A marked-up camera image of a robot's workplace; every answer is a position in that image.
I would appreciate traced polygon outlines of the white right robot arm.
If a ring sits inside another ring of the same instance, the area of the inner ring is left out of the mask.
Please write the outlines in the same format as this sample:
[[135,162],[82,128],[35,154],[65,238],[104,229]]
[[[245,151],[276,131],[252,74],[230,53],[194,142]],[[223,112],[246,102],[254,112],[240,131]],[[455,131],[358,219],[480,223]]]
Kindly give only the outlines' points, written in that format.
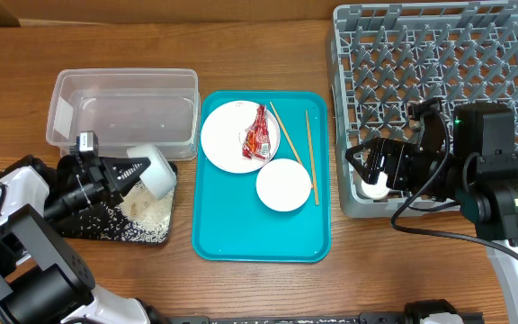
[[[375,185],[386,175],[386,187],[411,195],[391,216],[394,230],[457,239],[482,245],[505,299],[508,319],[518,323],[518,151],[514,145],[514,112],[501,103],[465,103],[450,121],[442,99],[408,107],[419,122],[419,136],[409,143],[374,138],[346,150],[345,158],[361,180]],[[459,207],[475,235],[419,229],[397,224],[398,217],[422,195]]]

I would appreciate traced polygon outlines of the white cup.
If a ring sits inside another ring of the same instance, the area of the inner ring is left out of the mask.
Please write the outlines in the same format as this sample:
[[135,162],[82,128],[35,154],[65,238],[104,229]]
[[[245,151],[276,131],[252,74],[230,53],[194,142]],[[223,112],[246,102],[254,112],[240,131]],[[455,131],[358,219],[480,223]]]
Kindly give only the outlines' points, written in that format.
[[376,184],[368,184],[361,181],[360,193],[372,200],[381,200],[389,195],[390,189],[387,187],[388,176],[381,172]]

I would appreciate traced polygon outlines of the wooden chopstick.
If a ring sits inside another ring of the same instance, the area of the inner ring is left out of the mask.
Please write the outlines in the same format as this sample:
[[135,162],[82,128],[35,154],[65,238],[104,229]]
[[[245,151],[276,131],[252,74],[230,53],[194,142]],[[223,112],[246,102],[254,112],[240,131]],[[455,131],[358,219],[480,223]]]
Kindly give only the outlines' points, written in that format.
[[280,128],[281,128],[281,130],[282,130],[282,132],[283,132],[283,134],[284,134],[284,137],[286,138],[286,140],[287,140],[287,142],[288,142],[288,144],[289,144],[289,146],[290,146],[290,149],[291,149],[291,151],[292,151],[292,153],[293,153],[293,155],[294,155],[295,159],[297,160],[297,162],[298,162],[300,165],[302,165],[302,166],[303,166],[303,163],[302,163],[302,160],[301,160],[301,158],[300,158],[300,156],[299,156],[299,154],[298,154],[298,151],[296,150],[296,148],[295,148],[295,146],[294,146],[294,144],[293,144],[293,142],[292,142],[292,139],[291,139],[291,137],[290,137],[289,133],[287,132],[286,127],[285,127],[284,123],[282,122],[282,119],[281,119],[281,117],[280,117],[280,115],[279,115],[279,113],[278,113],[277,109],[275,108],[275,106],[274,106],[273,102],[271,102],[271,101],[270,101],[270,102],[269,102],[269,105],[270,105],[270,106],[271,106],[271,108],[272,108],[272,111],[273,111],[273,113],[274,113],[274,116],[275,116],[275,118],[276,118],[277,122],[278,122],[278,123],[279,123],[279,125],[280,125]]
[[313,187],[313,193],[314,193],[314,199],[315,199],[315,205],[319,205],[319,194],[318,194],[318,187],[317,187],[317,170],[315,165],[315,159],[314,159],[314,149],[313,149],[313,141],[312,141],[312,135],[311,135],[311,127],[310,127],[310,119],[308,115],[308,110],[305,111],[305,118],[306,118],[306,129],[307,129],[307,136],[308,136],[308,149],[309,149],[309,160],[310,160],[310,168],[311,168],[311,175],[312,175],[312,187]]

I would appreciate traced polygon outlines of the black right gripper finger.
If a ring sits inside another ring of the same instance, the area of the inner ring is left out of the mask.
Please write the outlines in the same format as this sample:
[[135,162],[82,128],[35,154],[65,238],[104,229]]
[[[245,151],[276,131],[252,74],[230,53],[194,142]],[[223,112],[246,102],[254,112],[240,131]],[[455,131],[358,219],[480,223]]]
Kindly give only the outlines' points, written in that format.
[[371,150],[373,147],[376,146],[376,143],[378,142],[378,138],[369,139],[362,144],[356,145],[354,147],[348,148],[345,151],[345,159],[348,162],[353,162],[355,160],[355,156],[359,153],[362,153],[365,150]]
[[365,164],[362,164],[357,159],[355,159],[354,161],[350,161],[350,164],[353,166],[355,172],[358,174],[360,179],[365,183],[369,183],[369,180],[370,180],[369,168]]

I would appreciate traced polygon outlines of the red sauce packet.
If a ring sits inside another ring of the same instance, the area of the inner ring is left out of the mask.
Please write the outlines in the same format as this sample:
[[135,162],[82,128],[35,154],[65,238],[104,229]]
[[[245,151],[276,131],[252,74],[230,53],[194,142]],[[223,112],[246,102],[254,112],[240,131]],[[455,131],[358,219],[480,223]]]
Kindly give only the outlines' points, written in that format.
[[245,158],[266,160],[270,156],[271,142],[267,127],[267,109],[259,105],[254,122],[246,129],[242,145],[242,155]]

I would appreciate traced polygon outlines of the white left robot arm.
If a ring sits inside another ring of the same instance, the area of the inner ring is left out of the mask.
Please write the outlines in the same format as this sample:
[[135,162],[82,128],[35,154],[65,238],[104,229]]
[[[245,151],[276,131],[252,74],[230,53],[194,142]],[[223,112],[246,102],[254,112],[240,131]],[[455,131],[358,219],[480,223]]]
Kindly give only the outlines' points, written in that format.
[[28,155],[0,172],[1,322],[157,322],[144,302],[96,284],[55,229],[65,218],[120,203],[149,165],[145,157],[76,153],[51,168]]

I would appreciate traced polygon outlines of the pink white bowl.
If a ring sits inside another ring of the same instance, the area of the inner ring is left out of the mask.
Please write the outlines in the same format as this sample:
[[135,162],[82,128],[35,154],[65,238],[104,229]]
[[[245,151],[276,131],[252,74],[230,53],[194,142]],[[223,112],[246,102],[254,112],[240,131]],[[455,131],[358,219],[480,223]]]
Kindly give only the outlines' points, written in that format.
[[270,161],[259,171],[255,190],[260,201],[276,212],[292,212],[309,198],[312,184],[308,171],[287,158]]

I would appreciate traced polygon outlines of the grey white bowl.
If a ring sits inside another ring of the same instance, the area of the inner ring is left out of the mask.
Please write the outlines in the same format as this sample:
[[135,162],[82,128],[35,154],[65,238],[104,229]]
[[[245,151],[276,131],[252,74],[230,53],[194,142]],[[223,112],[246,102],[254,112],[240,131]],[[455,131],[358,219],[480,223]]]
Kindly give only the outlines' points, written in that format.
[[148,158],[150,165],[141,173],[140,180],[157,199],[163,199],[177,184],[176,175],[160,150],[153,144],[127,149],[129,158]]

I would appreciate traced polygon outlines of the large white plate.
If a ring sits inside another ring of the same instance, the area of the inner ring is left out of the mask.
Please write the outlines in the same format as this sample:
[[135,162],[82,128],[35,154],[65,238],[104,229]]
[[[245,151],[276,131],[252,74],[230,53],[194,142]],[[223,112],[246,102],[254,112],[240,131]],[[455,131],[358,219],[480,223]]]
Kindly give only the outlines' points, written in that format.
[[266,158],[243,155],[244,140],[259,107],[259,103],[232,101],[210,113],[201,128],[201,145],[212,165],[229,173],[245,174],[260,169],[275,156],[281,142],[281,131],[269,110],[265,112],[270,141],[269,149],[263,148],[263,152],[267,152]]

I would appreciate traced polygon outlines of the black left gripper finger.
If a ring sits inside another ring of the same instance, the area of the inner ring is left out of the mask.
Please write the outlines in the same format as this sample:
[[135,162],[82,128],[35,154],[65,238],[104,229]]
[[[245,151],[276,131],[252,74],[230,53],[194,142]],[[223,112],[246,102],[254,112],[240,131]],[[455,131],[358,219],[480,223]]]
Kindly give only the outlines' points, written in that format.
[[136,184],[141,183],[142,181],[139,177],[128,177],[125,179],[116,178],[114,180],[114,187],[118,194],[121,196],[126,196]]
[[110,186],[114,189],[114,180],[128,177],[139,177],[146,171],[151,163],[148,157],[102,157],[101,162],[105,167],[105,174]]

